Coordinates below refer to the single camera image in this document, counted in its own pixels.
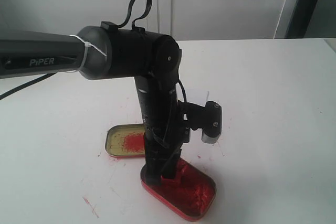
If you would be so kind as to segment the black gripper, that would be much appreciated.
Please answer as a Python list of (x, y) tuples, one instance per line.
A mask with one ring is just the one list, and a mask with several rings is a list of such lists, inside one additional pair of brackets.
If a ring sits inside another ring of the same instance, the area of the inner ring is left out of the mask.
[(163, 125), (146, 122), (144, 126), (145, 181), (147, 184), (160, 184), (161, 176), (175, 177), (182, 145), (190, 141), (190, 126), (186, 121)]

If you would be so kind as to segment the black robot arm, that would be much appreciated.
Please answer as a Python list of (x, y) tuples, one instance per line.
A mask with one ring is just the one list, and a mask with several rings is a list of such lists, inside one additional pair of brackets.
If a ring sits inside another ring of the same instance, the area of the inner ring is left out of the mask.
[(145, 177), (150, 184), (176, 176), (182, 112), (176, 86), (182, 52), (169, 35), (111, 22), (76, 35), (1, 32), (1, 78), (78, 71), (89, 80), (133, 77), (145, 125)]

